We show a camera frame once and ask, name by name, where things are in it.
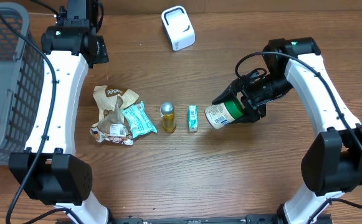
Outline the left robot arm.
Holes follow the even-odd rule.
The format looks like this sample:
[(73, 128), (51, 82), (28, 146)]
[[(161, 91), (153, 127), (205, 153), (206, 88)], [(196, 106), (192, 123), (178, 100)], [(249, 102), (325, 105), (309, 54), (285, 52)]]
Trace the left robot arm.
[(110, 223), (110, 210), (92, 192), (92, 168), (75, 155), (75, 121), (89, 69), (108, 62), (100, 1), (69, 1), (55, 12), (37, 51), (43, 86), (32, 131), (22, 152), (9, 157), (19, 192), (64, 212), (74, 223)]

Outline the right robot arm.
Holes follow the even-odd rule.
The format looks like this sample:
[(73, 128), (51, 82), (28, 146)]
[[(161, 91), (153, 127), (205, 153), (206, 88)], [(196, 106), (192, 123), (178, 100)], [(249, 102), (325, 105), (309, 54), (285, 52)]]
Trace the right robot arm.
[(260, 51), (265, 67), (238, 75), (205, 110), (216, 129), (254, 123), (267, 103), (295, 90), (310, 117), (315, 140), (301, 163), (303, 184), (271, 215), (248, 215), (247, 223), (331, 223), (327, 206), (362, 185), (362, 124), (328, 76), (311, 37), (272, 39)]

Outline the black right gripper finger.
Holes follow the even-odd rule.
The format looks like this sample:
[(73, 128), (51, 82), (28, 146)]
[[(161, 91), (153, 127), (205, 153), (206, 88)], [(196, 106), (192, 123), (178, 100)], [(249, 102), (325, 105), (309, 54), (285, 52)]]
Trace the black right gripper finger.
[(229, 100), (231, 123), (254, 123), (266, 116), (266, 104), (255, 105), (249, 98)]
[(226, 101), (233, 100), (237, 97), (238, 92), (242, 89), (242, 84), (240, 80), (232, 81), (227, 88), (212, 101), (213, 105), (218, 105), (220, 103), (225, 103)]

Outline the brown snack package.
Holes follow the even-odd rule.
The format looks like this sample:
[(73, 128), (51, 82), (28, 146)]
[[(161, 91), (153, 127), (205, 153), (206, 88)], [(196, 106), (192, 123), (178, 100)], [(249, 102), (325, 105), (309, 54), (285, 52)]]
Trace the brown snack package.
[(98, 107), (98, 122), (90, 128), (96, 142), (110, 141), (126, 146), (133, 145), (133, 137), (125, 124), (121, 110), (134, 104), (139, 95), (131, 89), (110, 85), (96, 86), (93, 98)]

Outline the teal white small packet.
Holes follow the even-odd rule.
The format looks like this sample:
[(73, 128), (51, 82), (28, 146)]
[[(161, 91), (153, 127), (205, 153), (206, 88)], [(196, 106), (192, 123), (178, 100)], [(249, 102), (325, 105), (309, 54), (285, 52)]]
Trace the teal white small packet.
[(196, 105), (189, 105), (188, 127), (190, 132), (198, 131), (198, 108)]

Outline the green lid white jar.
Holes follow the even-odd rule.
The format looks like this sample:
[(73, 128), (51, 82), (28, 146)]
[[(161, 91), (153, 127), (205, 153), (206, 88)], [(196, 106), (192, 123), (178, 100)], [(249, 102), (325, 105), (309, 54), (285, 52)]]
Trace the green lid white jar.
[(208, 106), (205, 116), (215, 129), (221, 129), (244, 115), (244, 108), (238, 99), (228, 100), (217, 105)]

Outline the yellow bottle with silver cap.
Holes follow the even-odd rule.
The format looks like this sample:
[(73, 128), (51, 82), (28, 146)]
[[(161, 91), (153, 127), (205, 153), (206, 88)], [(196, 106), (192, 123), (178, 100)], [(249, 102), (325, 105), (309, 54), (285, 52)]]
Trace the yellow bottle with silver cap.
[(168, 133), (173, 133), (176, 129), (176, 119), (174, 106), (171, 102), (166, 101), (160, 107), (163, 129)]

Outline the teal white large packet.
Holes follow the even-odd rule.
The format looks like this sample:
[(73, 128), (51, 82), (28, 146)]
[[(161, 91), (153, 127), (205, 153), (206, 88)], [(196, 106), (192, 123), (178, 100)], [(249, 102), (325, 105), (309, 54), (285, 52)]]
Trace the teal white large packet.
[(156, 127), (145, 112), (144, 101), (131, 105), (121, 112), (128, 121), (133, 139), (148, 133), (157, 133)]

